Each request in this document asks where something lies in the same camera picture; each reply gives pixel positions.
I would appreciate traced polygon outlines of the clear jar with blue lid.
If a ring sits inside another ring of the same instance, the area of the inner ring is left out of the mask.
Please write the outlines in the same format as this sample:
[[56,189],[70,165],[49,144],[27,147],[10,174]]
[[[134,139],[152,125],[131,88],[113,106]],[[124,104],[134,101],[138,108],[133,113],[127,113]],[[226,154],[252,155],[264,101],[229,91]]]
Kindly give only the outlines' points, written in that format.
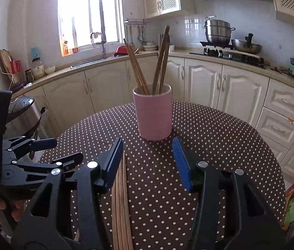
[[44,65],[40,58],[40,50],[38,47],[33,47],[30,52],[31,72],[35,80],[45,76]]

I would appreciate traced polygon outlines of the orange bottle on windowsill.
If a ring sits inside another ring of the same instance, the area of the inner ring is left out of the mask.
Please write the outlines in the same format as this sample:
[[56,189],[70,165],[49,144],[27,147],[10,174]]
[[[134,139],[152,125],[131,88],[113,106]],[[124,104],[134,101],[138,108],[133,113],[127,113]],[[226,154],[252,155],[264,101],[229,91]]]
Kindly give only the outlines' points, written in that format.
[[69,54],[69,48],[67,46],[66,40],[64,40],[64,42],[62,43],[62,52],[64,56],[67,56]]

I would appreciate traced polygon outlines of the silver rice cooker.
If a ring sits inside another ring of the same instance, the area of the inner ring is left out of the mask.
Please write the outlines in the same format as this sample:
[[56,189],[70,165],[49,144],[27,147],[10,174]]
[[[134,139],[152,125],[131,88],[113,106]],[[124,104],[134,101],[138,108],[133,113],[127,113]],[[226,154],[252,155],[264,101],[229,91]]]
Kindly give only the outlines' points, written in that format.
[[4,139],[34,136],[45,107],[39,108],[34,97],[20,96],[10,101]]

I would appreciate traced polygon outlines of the dark small jar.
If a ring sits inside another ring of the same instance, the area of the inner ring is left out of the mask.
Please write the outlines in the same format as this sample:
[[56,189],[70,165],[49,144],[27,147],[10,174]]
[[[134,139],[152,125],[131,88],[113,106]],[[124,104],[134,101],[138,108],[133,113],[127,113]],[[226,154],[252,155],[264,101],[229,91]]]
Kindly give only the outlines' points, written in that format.
[[31,69],[27,69],[25,71],[25,75],[26,75],[26,81],[27,81],[27,83],[33,83],[34,82],[34,76],[32,74],[32,70]]

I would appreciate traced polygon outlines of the chrome sink faucet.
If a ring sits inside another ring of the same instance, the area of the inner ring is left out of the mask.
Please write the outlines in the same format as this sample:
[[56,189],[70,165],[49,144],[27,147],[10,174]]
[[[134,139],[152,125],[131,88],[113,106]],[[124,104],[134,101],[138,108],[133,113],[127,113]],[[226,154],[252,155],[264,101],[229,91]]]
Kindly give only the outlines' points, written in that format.
[[90,38],[93,41],[92,46],[101,46],[102,47],[102,58],[106,59],[106,41],[103,39],[103,34],[101,32],[92,32]]

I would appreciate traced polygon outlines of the wooden cutting board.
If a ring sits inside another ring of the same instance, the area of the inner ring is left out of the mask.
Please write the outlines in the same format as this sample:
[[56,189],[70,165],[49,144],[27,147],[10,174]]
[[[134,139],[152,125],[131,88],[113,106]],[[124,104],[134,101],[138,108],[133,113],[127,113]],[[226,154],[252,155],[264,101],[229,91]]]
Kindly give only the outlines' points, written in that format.
[[8,74],[9,79],[13,82],[13,84],[21,83],[20,74],[12,69],[12,61],[13,57],[11,56],[10,52],[2,49],[0,50],[0,58],[4,65],[5,72]]

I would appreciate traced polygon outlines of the stacked white dishes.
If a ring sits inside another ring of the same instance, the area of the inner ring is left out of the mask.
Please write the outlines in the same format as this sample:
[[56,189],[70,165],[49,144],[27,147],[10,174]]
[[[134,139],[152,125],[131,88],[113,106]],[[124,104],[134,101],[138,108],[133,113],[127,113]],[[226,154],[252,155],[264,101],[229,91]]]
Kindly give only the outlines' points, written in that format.
[[146,42],[143,44],[143,49],[145,51],[149,51],[149,50],[157,50],[158,49],[158,45],[155,44],[154,42]]

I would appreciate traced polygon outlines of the stainless steel steamer pot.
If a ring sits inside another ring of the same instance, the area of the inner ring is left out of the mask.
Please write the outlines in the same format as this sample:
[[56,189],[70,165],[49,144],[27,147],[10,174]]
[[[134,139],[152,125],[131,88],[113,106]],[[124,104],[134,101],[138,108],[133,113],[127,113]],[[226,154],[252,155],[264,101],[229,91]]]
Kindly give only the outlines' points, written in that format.
[[236,29],[230,23],[216,19],[216,16],[205,17],[204,23],[205,37],[207,42],[212,44],[228,45],[231,33]]

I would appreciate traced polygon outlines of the wall utensil rack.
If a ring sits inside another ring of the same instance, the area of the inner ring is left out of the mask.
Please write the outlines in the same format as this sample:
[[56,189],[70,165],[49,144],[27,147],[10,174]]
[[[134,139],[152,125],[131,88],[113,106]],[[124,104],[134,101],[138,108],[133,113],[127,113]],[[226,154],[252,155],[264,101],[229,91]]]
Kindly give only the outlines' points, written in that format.
[[145,19],[124,19],[124,25],[132,25],[132,26],[146,26],[150,25],[152,22],[150,20]]

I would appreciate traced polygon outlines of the small white bowl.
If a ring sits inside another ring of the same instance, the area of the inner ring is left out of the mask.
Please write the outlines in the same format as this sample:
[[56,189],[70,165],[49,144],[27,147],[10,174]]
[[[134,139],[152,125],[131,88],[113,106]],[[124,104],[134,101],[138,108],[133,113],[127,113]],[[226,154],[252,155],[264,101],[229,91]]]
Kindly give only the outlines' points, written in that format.
[[45,71],[45,73],[47,75],[51,75],[51,74],[53,74],[56,71],[56,66],[55,65],[52,65],[52,66],[44,69],[44,71]]

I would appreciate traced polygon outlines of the pink ceramic utensil cup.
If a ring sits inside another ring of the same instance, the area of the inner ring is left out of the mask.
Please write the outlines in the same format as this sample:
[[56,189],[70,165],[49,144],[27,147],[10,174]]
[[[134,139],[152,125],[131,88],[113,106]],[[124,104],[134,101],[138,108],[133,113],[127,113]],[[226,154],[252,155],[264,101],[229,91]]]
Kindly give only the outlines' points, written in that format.
[[161,94],[143,95],[133,89],[138,132],[147,141],[166,139],[172,131],[172,87],[164,84]]

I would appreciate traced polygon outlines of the steel wok with lid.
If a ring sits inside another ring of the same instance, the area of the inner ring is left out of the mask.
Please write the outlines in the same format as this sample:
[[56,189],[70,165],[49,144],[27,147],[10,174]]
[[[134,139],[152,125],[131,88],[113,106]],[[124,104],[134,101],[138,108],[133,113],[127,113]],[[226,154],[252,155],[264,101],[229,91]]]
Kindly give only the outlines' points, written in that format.
[[262,45],[252,43],[253,34],[249,33],[245,40],[232,39],[232,46],[238,50],[250,54],[259,54],[262,51]]

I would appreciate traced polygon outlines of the red basin in sink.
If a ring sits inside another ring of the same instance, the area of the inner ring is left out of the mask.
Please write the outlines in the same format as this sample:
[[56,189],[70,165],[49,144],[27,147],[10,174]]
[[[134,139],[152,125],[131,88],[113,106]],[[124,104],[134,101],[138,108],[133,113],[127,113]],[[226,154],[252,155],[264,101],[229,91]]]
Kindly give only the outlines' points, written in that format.
[[116,52],[114,53],[114,57],[117,56],[124,56],[124,55],[128,55],[128,51],[125,45],[119,46],[116,50]]

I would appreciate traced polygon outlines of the black gas stove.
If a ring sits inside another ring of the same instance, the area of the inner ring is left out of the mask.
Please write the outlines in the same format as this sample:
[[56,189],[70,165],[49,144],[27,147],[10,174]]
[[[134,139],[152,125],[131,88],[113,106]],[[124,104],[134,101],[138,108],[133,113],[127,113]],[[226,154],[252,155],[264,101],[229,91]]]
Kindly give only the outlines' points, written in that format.
[[256,54],[250,54],[236,50],[232,45],[213,45],[210,42],[200,42],[202,47],[197,50],[190,51],[190,54],[217,57],[238,61],[241,63],[253,65],[260,68],[266,68],[264,59]]

